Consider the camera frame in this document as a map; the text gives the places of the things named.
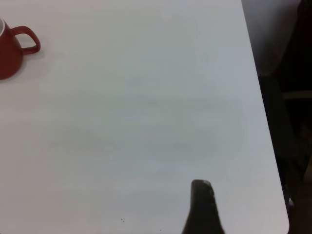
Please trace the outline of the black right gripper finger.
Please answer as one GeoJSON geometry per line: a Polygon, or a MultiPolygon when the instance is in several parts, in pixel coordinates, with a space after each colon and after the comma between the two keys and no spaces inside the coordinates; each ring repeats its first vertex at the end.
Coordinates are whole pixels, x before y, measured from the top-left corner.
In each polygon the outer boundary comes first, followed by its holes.
{"type": "Polygon", "coordinates": [[[190,211],[182,232],[184,234],[225,233],[219,218],[215,194],[209,181],[201,179],[192,181],[190,211]]]}

